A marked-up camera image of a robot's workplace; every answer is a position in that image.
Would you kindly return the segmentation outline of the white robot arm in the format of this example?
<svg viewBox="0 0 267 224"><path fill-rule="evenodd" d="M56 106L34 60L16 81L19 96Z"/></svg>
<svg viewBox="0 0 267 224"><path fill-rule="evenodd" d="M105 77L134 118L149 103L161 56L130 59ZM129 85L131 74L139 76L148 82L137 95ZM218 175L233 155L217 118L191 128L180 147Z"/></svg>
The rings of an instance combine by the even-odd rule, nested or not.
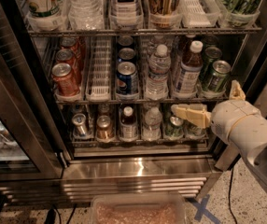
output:
<svg viewBox="0 0 267 224"><path fill-rule="evenodd" d="M229 99L207 111L200 104L172 105L171 111L200 128L209 127L221 141L241 155L246 167L267 193L267 119L246 100L238 81Z"/></svg>

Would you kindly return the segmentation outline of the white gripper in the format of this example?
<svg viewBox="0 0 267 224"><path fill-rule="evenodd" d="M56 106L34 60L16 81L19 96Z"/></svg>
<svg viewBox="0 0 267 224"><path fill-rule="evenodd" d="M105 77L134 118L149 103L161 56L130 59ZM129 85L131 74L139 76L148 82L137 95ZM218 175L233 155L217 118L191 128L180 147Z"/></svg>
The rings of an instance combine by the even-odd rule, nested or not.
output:
<svg viewBox="0 0 267 224"><path fill-rule="evenodd" d="M217 104L212 113L202 104L171 105L171 111L177 117L202 129L208 128L211 122L212 132L227 143L233 126L240 119L260 114L255 106L245 101L246 95L237 80L232 81L229 99Z"/></svg>

